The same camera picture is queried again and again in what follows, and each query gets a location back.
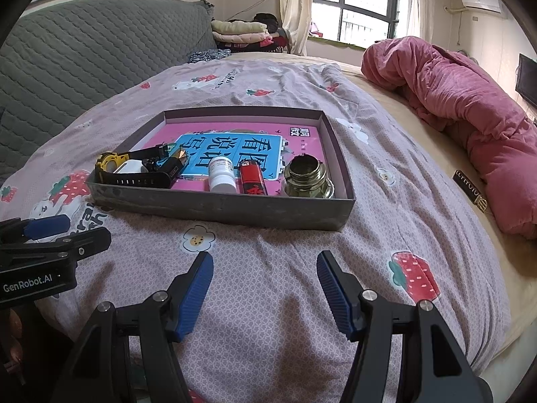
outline windowsill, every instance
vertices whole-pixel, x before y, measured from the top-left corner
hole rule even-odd
[[[308,36],[308,41],[318,42],[319,44],[333,45],[338,48],[350,48],[356,51],[366,51],[364,47],[359,45],[347,44],[346,42],[333,41],[332,39],[319,38],[318,36]]]

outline white curtain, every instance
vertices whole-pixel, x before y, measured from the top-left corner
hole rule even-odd
[[[312,0],[280,0],[281,22],[289,33],[291,53],[305,56],[305,45],[308,40],[311,24]]]
[[[404,24],[397,27],[397,36],[418,36],[428,42],[433,39],[434,28],[434,0],[408,0],[409,10],[406,19],[403,11],[399,13],[399,19]]]

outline blue gripper pad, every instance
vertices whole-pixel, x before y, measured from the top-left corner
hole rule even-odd
[[[202,259],[198,268],[194,268],[196,264],[196,261],[194,261],[189,270],[188,275],[191,276],[192,280],[183,296],[183,300],[179,304],[178,323],[175,328],[178,342],[181,342],[186,335],[194,330],[201,306],[209,290],[210,282],[213,280],[213,257],[209,253],[202,253],[198,254],[196,258],[196,261],[200,258]]]
[[[359,299],[362,286],[355,276],[344,273],[327,251],[317,257],[317,276],[338,330],[349,341],[357,341],[359,332],[365,328]]]
[[[65,233],[71,227],[67,215],[49,216],[38,220],[30,220],[24,228],[24,236],[28,239],[43,239]]]

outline gray cardboard box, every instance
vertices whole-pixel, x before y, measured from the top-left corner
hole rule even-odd
[[[318,129],[329,176],[335,186],[334,199],[272,195],[215,194],[130,186],[88,187],[100,206],[121,211],[167,216],[182,220],[217,221],[227,224],[278,229],[339,230],[354,206],[354,192],[347,165],[332,126],[320,110],[288,107],[223,106],[166,110],[136,130],[114,152],[139,150],[166,123],[269,122]]]

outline beige mattress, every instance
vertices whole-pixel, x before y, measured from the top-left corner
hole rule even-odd
[[[537,321],[498,354],[481,377],[492,390],[494,403],[505,403],[522,381],[537,354]]]
[[[483,182],[462,148],[455,145],[446,135],[418,119],[402,97],[370,83],[359,67],[318,57],[261,52],[238,53],[227,59],[270,59],[297,64],[337,63],[343,74],[377,99],[446,174],[451,177],[455,170],[462,170],[478,188],[484,189]],[[537,241],[529,241],[521,236],[504,235],[499,231],[492,215],[484,214],[476,206],[472,206],[496,247],[511,305],[511,328],[504,345],[496,355],[498,356],[537,318]]]

